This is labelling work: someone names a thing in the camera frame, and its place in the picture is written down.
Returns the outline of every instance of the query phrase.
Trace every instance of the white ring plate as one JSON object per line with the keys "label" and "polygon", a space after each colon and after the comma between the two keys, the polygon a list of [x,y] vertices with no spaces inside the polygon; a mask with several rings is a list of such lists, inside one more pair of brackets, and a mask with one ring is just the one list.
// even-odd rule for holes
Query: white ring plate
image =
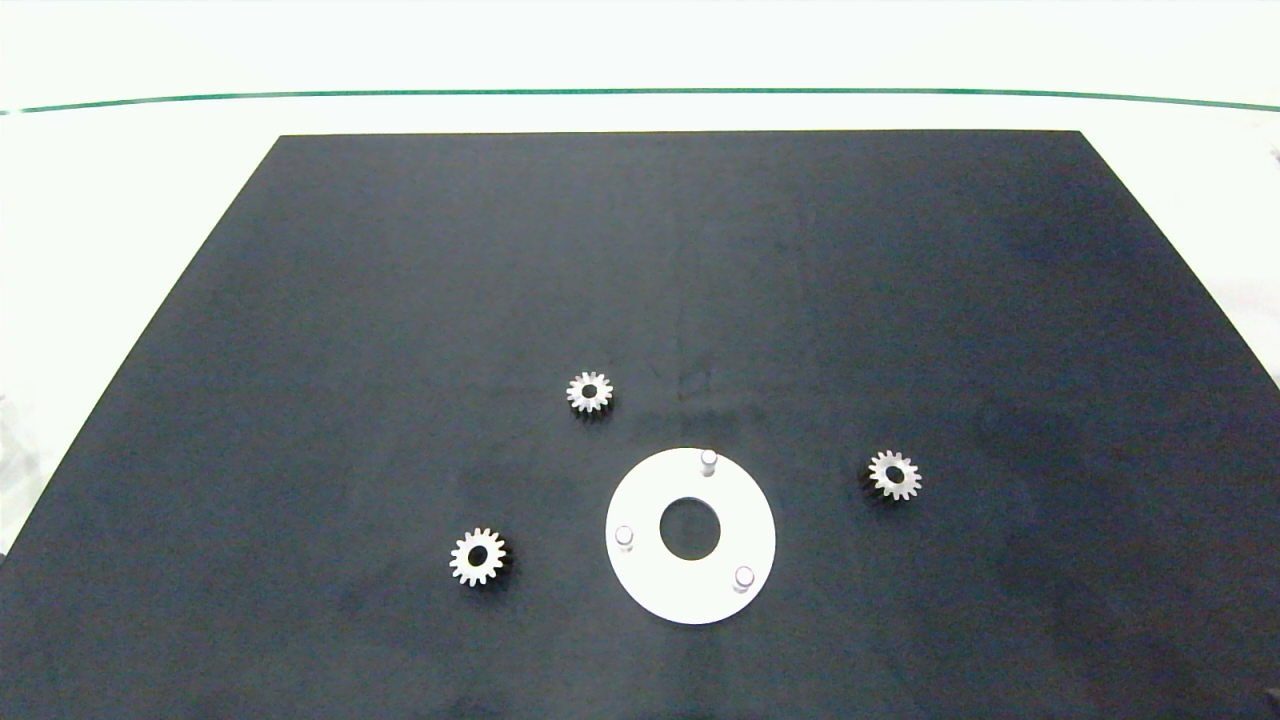
{"label": "white ring plate", "polygon": [[[773,569],[774,530],[769,501],[751,475],[719,456],[716,473],[703,477],[701,450],[677,447],[640,461],[613,491],[604,520],[604,543],[618,582],[645,610],[686,625],[716,623],[755,598]],[[721,537],[700,560],[684,560],[662,542],[662,514],[672,502],[692,497],[719,519]],[[634,539],[618,544],[614,530],[628,525]],[[755,575],[736,587],[736,570]]]}

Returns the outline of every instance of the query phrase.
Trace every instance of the green line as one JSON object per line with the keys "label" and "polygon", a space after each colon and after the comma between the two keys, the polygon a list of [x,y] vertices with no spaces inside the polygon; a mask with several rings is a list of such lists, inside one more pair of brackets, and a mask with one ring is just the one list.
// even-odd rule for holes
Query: green line
{"label": "green line", "polygon": [[[1261,105],[1257,102],[1196,100],[1190,97],[1160,97],[1156,95],[1121,95],[1115,92],[1074,92],[1068,90],[992,90],[982,87],[566,87],[507,90],[296,90],[271,92],[209,92],[204,95],[161,95],[156,97],[128,97],[123,100],[69,102],[65,105],[37,105],[35,108],[13,110],[12,114],[87,110],[91,108],[150,105],[154,102],[192,102],[197,100],[265,100],[270,97],[402,97],[413,95],[998,95],[1006,97],[1121,100],[1126,102],[1158,102],[1165,105],[1193,105],[1197,108],[1225,108],[1229,110],[1280,113],[1280,105]],[[10,111],[0,110],[0,115],[6,114],[10,114]]]}

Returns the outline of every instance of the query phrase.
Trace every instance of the disc center hole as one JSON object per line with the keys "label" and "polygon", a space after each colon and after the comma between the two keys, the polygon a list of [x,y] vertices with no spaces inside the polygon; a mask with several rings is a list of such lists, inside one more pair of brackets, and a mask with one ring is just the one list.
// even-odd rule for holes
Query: disc center hole
{"label": "disc center hole", "polygon": [[684,560],[701,560],[719,544],[719,518],[710,505],[696,497],[682,497],[668,505],[658,529],[667,550]]}

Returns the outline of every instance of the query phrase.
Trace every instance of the metal gear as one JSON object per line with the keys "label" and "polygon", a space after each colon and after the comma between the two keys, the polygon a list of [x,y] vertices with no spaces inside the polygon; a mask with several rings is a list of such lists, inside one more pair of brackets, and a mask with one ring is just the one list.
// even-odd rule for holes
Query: metal gear
{"label": "metal gear", "polygon": [[[507,541],[489,528],[483,532],[476,528],[475,532],[463,534],[458,547],[449,553],[453,556],[449,568],[453,568],[453,577],[458,579],[458,584],[466,583],[474,588],[476,583],[483,585],[489,579],[497,578],[498,569],[503,566],[502,559],[507,555],[502,548],[503,544],[507,544]],[[471,552],[476,548],[484,550],[484,557],[479,562],[472,562]]]}
{"label": "metal gear", "polygon": [[582,370],[581,375],[568,383],[564,395],[568,396],[568,404],[579,413],[604,413],[609,398],[613,397],[613,386],[609,384],[609,378],[600,373]]}
{"label": "metal gear", "polygon": [[[902,479],[893,482],[888,478],[888,469],[897,468],[902,473]],[[901,452],[884,451],[872,457],[872,464],[867,466],[876,480],[876,489],[882,491],[884,497],[893,500],[911,500],[920,492],[919,468],[911,465],[910,457],[902,457]]]}

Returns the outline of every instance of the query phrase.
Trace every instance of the spur gear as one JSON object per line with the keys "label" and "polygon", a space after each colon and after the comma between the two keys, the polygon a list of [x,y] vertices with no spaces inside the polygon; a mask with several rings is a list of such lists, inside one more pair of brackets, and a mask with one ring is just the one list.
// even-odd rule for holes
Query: spur gear
{"label": "spur gear", "polygon": [[609,406],[609,398],[613,397],[613,386],[609,384],[609,378],[600,373],[582,370],[581,375],[568,383],[564,395],[568,396],[568,404],[579,413],[604,413]]}
{"label": "spur gear", "polygon": [[497,578],[498,569],[503,566],[502,559],[507,555],[502,548],[504,544],[507,541],[489,528],[484,530],[476,528],[463,534],[458,547],[449,553],[453,556],[449,568],[453,568],[453,577],[458,579],[458,584],[466,583],[474,588],[476,583],[483,585],[489,579]]}
{"label": "spur gear", "polygon": [[[895,482],[888,477],[888,469],[897,468],[902,473],[902,479]],[[920,492],[920,473],[919,468],[911,465],[910,457],[902,457],[901,452],[884,451],[877,454],[872,457],[872,464],[867,466],[872,471],[872,479],[876,480],[876,489],[881,491],[884,497],[892,497],[893,500],[911,500],[915,493]]]}

